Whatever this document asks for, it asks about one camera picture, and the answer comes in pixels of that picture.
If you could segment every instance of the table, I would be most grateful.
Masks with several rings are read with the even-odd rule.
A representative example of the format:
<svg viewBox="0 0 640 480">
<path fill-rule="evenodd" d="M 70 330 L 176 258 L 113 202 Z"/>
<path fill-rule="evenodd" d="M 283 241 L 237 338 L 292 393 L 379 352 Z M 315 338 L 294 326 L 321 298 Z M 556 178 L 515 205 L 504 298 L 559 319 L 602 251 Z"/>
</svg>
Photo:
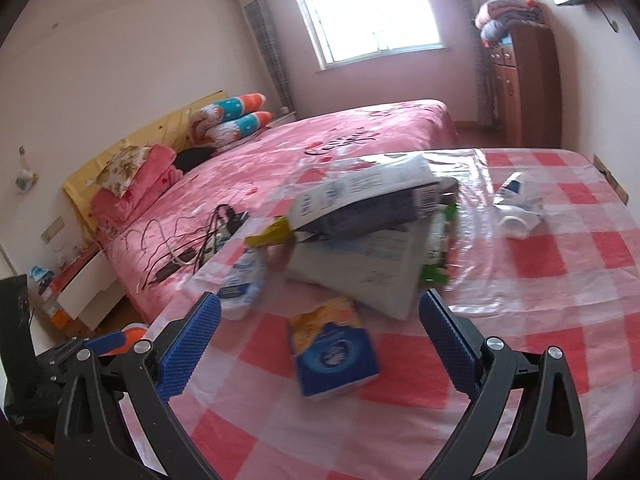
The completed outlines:
<svg viewBox="0 0 640 480">
<path fill-rule="evenodd" d="M 424 156 L 436 174 L 461 184 L 445 300 L 483 335 L 500 336 L 513 349 L 562 347 L 580 395 L 593 477 L 640 412 L 638 226 L 601 174 L 572 152 Z M 383 158 L 300 168 L 243 233 L 284 213 L 305 186 Z M 513 171 L 530 172 L 543 195 L 545 220 L 527 240 L 508 240 L 496 230 L 493 193 Z M 241 252 L 241 239 L 234 237 L 176 295 L 150 334 L 182 317 L 202 291 L 217 290 Z M 254 311 L 221 323 L 185 392 L 170 401 L 225 480 L 415 480 L 460 419 L 468 400 L 453 389 L 416 312 L 399 322 L 361 309 L 382 373 L 348 394 L 304 399 L 287 348 L 286 317 L 335 296 L 272 276 Z M 517 402 L 514 395 L 481 469 L 502 449 Z M 153 465 L 140 428 L 132 425 L 131 431 Z"/>
</svg>

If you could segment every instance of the blue and orange tissue pack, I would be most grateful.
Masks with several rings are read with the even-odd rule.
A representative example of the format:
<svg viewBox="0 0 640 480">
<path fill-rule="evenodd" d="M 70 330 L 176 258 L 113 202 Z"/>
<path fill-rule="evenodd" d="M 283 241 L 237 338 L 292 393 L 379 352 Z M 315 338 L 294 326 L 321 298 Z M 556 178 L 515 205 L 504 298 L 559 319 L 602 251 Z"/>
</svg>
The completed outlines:
<svg viewBox="0 0 640 480">
<path fill-rule="evenodd" d="M 291 317 L 289 345 L 305 397 L 327 396 L 379 372 L 369 335 L 349 298 Z"/>
</svg>

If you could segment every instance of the wall outlet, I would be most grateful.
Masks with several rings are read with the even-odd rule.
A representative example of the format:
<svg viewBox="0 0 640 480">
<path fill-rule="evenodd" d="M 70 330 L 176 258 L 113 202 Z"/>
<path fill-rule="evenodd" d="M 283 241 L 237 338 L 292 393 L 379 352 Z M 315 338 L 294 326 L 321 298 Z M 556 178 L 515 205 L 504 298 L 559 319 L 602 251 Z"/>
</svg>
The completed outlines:
<svg viewBox="0 0 640 480">
<path fill-rule="evenodd" d="M 627 193 L 622 186 L 618 183 L 615 177 L 611 174 L 611 172 L 607 169 L 604 163 L 600 160 L 597 155 L 593 155 L 593 165 L 598 170 L 604 178 L 607 179 L 609 185 L 613 188 L 613 191 L 616 192 L 616 195 L 620 197 L 620 200 L 627 205 L 629 203 L 629 193 Z"/>
<path fill-rule="evenodd" d="M 48 244 L 55 235 L 62 231 L 64 227 L 65 221 L 58 217 L 53 221 L 53 224 L 46 228 L 46 230 L 40 235 L 40 238 L 42 238 L 44 243 Z"/>
</svg>

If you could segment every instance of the window sill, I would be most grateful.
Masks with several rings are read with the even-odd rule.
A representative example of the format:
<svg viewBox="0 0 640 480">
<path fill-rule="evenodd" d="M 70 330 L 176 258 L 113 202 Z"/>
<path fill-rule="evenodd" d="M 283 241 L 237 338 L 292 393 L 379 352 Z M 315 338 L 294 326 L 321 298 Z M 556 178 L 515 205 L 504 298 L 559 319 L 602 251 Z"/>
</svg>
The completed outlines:
<svg viewBox="0 0 640 480">
<path fill-rule="evenodd" d="M 407 52 L 423 52 L 425 50 L 448 50 L 448 48 L 442 44 L 430 44 L 395 48 L 393 50 L 379 50 L 377 52 L 372 52 L 371 54 L 364 54 L 363 56 L 350 57 L 349 59 L 334 61 L 333 63 L 329 64 L 321 64 L 320 70 L 317 73 L 326 72 L 327 70 L 331 70 L 332 68 L 339 68 L 341 66 L 358 63 L 360 61 L 366 61 L 368 59 L 376 59 L 377 57 L 394 56 L 395 54 L 406 54 Z"/>
</svg>

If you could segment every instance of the black cushion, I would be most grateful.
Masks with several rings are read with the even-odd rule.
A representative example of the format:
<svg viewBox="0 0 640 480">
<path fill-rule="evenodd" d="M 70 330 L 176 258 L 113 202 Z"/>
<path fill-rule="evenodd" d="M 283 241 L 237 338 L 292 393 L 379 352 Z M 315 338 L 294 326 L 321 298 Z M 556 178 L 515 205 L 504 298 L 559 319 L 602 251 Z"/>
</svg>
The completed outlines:
<svg viewBox="0 0 640 480">
<path fill-rule="evenodd" d="M 215 148 L 187 148 L 175 157 L 174 166 L 183 173 L 189 173 L 193 168 L 207 162 L 215 151 Z"/>
</svg>

